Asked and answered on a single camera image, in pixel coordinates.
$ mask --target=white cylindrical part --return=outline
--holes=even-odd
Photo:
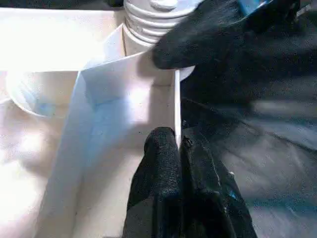
[[[183,20],[202,0],[125,0],[126,21],[123,37],[127,56],[153,47]],[[194,66],[180,70],[181,80]]]
[[[64,118],[76,81],[76,71],[9,72],[6,88],[24,111],[46,118]]]

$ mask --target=white cardboard box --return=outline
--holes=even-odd
[[[123,46],[120,25],[78,74],[36,238],[120,237],[147,135],[169,126],[180,141],[179,71]]]
[[[59,141],[9,99],[7,72],[71,71],[75,81],[123,17],[123,11],[0,8],[0,238],[32,237]]]

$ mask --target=white cardboard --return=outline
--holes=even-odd
[[[122,26],[106,51],[120,38]],[[78,75],[36,238],[119,237],[147,135],[170,126],[179,142],[179,71],[156,69],[149,52],[113,57]]]
[[[0,8],[0,70],[79,71],[124,11]]]

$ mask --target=white plastic cup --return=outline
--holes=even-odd
[[[59,137],[77,72],[8,72],[6,90],[12,101],[30,114],[45,133]]]

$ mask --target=gloved hand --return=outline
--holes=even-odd
[[[179,154],[168,127],[154,129],[131,184],[124,238],[255,238],[233,175],[194,128]]]
[[[276,23],[294,20],[299,7],[299,0],[272,0],[244,16],[237,0],[204,0],[160,39],[153,49],[153,61],[162,69],[222,61],[246,38]]]

